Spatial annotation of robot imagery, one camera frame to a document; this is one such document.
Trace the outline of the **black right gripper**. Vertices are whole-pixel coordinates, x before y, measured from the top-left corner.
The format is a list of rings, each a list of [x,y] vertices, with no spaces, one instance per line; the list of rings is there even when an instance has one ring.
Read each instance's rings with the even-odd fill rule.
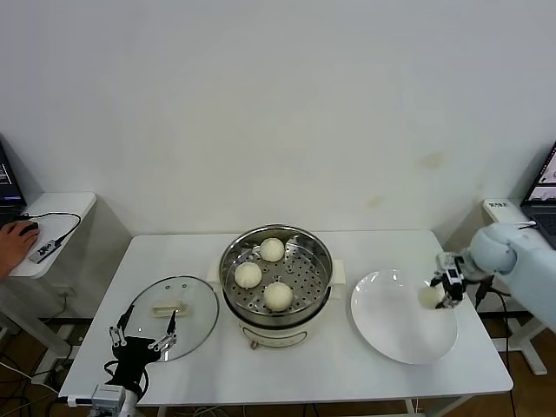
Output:
[[[435,288],[439,284],[442,285],[444,295],[435,305],[435,309],[455,308],[463,301],[467,283],[457,267],[436,271],[434,278],[430,282],[426,281],[426,285],[430,288]]]

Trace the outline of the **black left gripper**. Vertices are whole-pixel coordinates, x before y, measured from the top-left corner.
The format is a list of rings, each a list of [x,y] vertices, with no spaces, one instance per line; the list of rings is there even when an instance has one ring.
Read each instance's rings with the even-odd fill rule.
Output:
[[[158,361],[158,351],[169,350],[175,345],[177,339],[175,332],[176,310],[170,316],[166,334],[157,341],[144,337],[125,336],[125,328],[134,307],[134,304],[130,304],[120,316],[116,325],[109,328],[109,336],[113,346],[112,353],[117,359],[116,370],[110,380],[111,385],[139,387],[145,367]]]

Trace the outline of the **person's bare hand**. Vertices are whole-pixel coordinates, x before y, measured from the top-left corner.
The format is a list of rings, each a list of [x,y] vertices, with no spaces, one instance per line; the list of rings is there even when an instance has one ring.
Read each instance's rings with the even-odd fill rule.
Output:
[[[16,268],[38,239],[39,228],[35,222],[12,222],[1,227],[1,280],[4,281]]]

